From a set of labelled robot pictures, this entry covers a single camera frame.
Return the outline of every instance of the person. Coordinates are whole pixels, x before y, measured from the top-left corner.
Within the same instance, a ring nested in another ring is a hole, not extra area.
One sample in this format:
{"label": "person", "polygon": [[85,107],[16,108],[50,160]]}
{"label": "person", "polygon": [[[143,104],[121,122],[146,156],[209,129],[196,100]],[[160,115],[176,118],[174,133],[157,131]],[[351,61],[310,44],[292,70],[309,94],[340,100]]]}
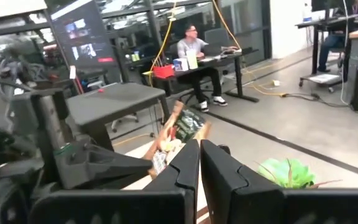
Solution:
{"label": "person", "polygon": [[[351,14],[358,14],[358,0],[354,0],[352,9],[348,9],[348,11],[349,11],[348,16],[350,16]],[[336,12],[336,15],[337,16],[345,16],[346,14],[344,13],[343,10],[339,9]],[[329,31],[331,33],[327,36],[327,38],[321,44],[321,47],[320,47],[319,65],[317,68],[317,71],[319,71],[319,72],[330,72],[330,69],[327,69],[327,66],[326,66],[329,51],[331,49],[335,49],[335,48],[343,48],[345,45],[346,27],[344,27],[344,26],[331,27]]]}
{"label": "person", "polygon": [[[185,29],[185,38],[180,40],[177,43],[178,56],[180,58],[186,58],[187,50],[195,50],[197,58],[203,58],[204,53],[202,49],[205,45],[208,45],[205,41],[197,38],[198,33],[197,29],[193,24],[189,24]],[[237,47],[223,47],[223,50],[231,49],[236,50]],[[219,72],[215,68],[205,68],[198,70],[194,73],[184,76],[183,78],[190,80],[191,85],[193,86],[195,96],[200,104],[202,112],[208,112],[208,103],[201,91],[200,81],[204,77],[210,77],[213,86],[213,104],[219,106],[227,106],[227,102],[222,98],[222,86],[219,79]]]}

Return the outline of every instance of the wall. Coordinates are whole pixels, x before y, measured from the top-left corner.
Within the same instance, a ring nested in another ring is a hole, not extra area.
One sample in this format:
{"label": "wall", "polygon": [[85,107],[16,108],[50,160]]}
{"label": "wall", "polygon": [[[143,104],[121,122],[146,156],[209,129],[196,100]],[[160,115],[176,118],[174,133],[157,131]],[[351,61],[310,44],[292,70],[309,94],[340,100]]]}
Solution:
{"label": "wall", "polygon": [[[310,0],[270,0],[272,57],[284,58],[312,44],[313,28],[298,29],[303,21],[305,3]],[[311,13],[313,19],[324,17],[324,11]]]}

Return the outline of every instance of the black desk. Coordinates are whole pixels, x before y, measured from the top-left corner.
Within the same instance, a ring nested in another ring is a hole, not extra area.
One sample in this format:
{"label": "black desk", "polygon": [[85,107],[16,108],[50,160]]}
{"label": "black desk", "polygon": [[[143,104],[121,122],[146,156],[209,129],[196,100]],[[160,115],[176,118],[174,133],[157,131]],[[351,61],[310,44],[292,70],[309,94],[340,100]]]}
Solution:
{"label": "black desk", "polygon": [[115,83],[98,90],[67,99],[67,105],[76,125],[89,134],[96,143],[111,149],[106,124],[123,116],[146,109],[160,100],[164,118],[169,118],[165,92],[136,83]]}
{"label": "black desk", "polygon": [[[358,24],[358,15],[351,15],[349,16],[349,21],[353,24]],[[301,24],[297,24],[296,26],[299,29],[305,28],[305,27],[311,27],[313,26],[313,56],[312,56],[312,64],[311,64],[311,74],[315,75],[317,74],[317,63],[318,63],[318,34],[319,31],[327,31],[327,28],[330,26],[340,26],[343,24],[346,26],[346,18],[345,17],[339,17],[336,19],[329,19],[326,21],[325,19],[320,19],[316,21],[309,21],[309,22],[302,22]]]}
{"label": "black desk", "polygon": [[234,69],[235,69],[235,73],[236,73],[236,87],[237,87],[237,93],[232,93],[232,92],[227,92],[226,94],[235,98],[239,98],[239,99],[243,99],[243,100],[248,100],[254,103],[258,103],[259,99],[258,98],[254,98],[254,97],[250,97],[250,96],[246,96],[244,95],[243,91],[242,91],[242,73],[241,73],[241,62],[240,62],[240,58],[243,55],[247,55],[250,54],[252,52],[255,52],[254,50],[252,50],[252,48],[247,48],[247,49],[243,49],[242,53],[238,53],[238,54],[232,54],[232,55],[227,55],[227,57],[222,58],[220,60],[211,60],[208,62],[201,62],[198,65],[198,68],[196,69],[190,69],[187,70],[185,72],[175,72],[175,75],[172,77],[168,77],[168,78],[158,78],[158,77],[154,77],[154,80],[157,84],[157,86],[159,88],[164,88],[164,83],[173,80],[173,79],[177,79],[179,77],[185,76],[185,75],[190,75],[194,72],[206,69],[206,68],[211,68],[211,67],[218,67],[219,64],[222,63],[226,63],[229,61],[233,61],[234,60]]}

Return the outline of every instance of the snack bag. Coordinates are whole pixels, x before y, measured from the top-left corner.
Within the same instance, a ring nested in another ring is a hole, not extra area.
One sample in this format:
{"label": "snack bag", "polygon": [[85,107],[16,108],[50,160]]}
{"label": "snack bag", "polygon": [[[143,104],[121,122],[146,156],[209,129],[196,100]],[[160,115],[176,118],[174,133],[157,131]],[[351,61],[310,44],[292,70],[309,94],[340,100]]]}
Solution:
{"label": "snack bag", "polygon": [[190,139],[199,142],[206,139],[211,123],[207,122],[197,112],[186,108],[176,101],[168,121],[165,123],[157,139],[146,152],[144,159],[153,162],[149,174],[154,179],[185,146]]}

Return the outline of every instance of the floor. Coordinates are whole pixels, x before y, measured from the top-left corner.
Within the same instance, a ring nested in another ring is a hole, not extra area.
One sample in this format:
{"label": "floor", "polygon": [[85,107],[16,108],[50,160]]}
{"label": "floor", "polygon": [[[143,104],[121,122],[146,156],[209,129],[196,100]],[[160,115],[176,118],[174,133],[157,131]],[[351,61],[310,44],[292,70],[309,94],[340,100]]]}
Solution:
{"label": "floor", "polygon": [[[234,158],[253,169],[257,169],[257,163],[269,158],[295,158],[310,167],[318,182],[341,180],[323,187],[358,188],[358,113],[343,107],[340,85],[334,93],[312,83],[305,83],[302,89],[298,87],[299,77],[311,71],[310,56],[311,50],[306,49],[283,60],[250,67],[249,70],[255,71],[254,76],[265,76],[254,82],[255,86],[262,85],[258,89],[264,94],[248,84],[244,85],[244,93],[259,98],[258,103],[226,96],[228,107],[211,106],[210,113],[204,115],[213,124],[209,139],[215,144],[228,145]],[[244,72],[244,83],[249,76]],[[272,80],[278,80],[280,86],[274,88]],[[228,79],[224,90],[233,88]],[[331,106],[274,95],[309,95],[311,92]],[[112,138],[118,137],[113,141],[117,152],[126,153],[152,140],[149,134],[157,132],[156,124],[152,122],[154,111],[157,116],[160,114],[160,108],[156,106],[140,111],[139,123],[128,120],[119,124],[118,132],[111,133]],[[137,127],[141,128],[120,137]]]}

